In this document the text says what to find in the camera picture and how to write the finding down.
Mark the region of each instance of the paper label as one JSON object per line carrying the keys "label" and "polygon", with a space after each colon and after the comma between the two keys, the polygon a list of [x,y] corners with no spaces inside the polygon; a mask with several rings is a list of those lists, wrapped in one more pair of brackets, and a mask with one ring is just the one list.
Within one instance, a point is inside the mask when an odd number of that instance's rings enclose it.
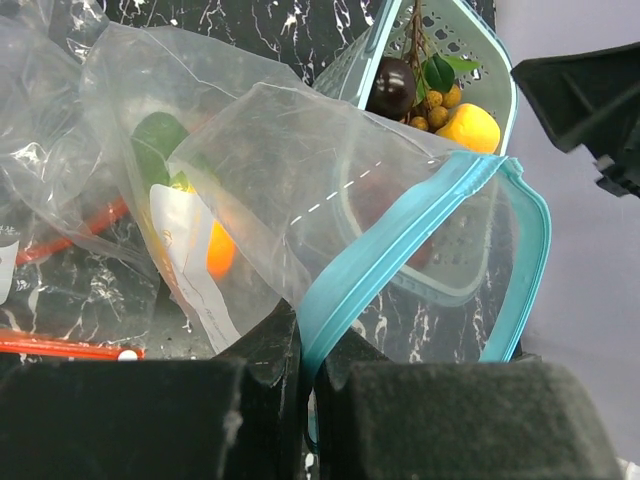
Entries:
{"label": "paper label", "polygon": [[151,221],[163,240],[177,287],[200,317],[218,353],[240,338],[220,289],[207,271],[214,217],[195,193],[164,185],[150,192]]}
{"label": "paper label", "polygon": [[11,290],[13,270],[18,256],[18,243],[0,247],[0,305],[7,301],[9,290]]}

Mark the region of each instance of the bag with blue zipper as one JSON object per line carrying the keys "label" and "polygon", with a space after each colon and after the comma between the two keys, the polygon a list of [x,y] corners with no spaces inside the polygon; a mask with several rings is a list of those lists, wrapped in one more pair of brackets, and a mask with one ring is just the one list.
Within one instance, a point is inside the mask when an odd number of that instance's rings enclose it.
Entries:
{"label": "bag with blue zipper", "polygon": [[[303,85],[265,82],[167,164],[295,308],[308,378],[387,289],[419,291],[446,312],[483,288],[498,254],[505,292],[489,306],[496,318],[479,359],[511,356],[551,236],[547,206],[515,159],[470,152]],[[446,331],[445,317],[432,330]],[[470,317],[465,328],[478,335]]]}

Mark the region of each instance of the plastic bag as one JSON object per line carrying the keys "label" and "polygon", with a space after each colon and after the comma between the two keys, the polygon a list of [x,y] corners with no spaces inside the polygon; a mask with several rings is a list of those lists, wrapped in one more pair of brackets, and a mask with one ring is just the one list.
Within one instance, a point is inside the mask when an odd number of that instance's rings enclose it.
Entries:
{"label": "plastic bag", "polygon": [[216,352],[265,318],[280,295],[216,229],[188,182],[169,175],[165,162],[191,132],[268,78],[299,83],[286,65],[211,38],[116,24],[94,45],[83,72],[87,117],[100,130],[102,153],[147,248]]}
{"label": "plastic bag", "polygon": [[157,273],[78,98],[84,49],[108,22],[82,1],[1,7],[0,325],[143,345]]}
{"label": "plastic bag", "polygon": [[[483,358],[510,356],[546,263],[549,214],[515,160],[460,148],[302,84],[261,83],[184,140],[169,165],[296,308],[312,378],[401,268],[463,285],[472,279],[452,277],[465,271],[456,264],[481,269],[487,250],[500,248],[487,224],[508,216],[517,219],[506,224],[516,261]],[[507,219],[495,214],[504,204]],[[436,253],[453,232],[464,235]],[[456,243],[466,257],[439,268]]]}

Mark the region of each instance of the gray wall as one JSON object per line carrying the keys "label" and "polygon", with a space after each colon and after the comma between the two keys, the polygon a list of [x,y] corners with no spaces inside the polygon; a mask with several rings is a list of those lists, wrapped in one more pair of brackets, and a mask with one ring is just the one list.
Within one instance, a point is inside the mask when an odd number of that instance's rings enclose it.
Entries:
{"label": "gray wall", "polygon": [[[496,8],[514,64],[640,40],[640,0],[496,0]],[[556,151],[520,100],[510,154],[553,215],[549,266],[523,345],[580,378],[618,454],[638,463],[640,199],[597,188],[588,151]]]}

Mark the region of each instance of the teal zipper strip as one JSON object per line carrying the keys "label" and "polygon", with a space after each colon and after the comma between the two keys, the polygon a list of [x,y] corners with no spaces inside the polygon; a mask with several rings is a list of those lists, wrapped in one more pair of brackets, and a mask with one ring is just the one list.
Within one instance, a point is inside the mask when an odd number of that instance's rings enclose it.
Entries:
{"label": "teal zipper strip", "polygon": [[400,267],[505,160],[452,152],[433,177],[407,190],[323,270],[297,309],[307,381],[315,378],[335,344]]}
{"label": "teal zipper strip", "polygon": [[522,180],[522,167],[513,160],[500,168],[501,182],[518,218],[519,241],[504,303],[487,340],[481,362],[511,359],[522,335],[544,273],[551,248],[551,214],[538,193]]}

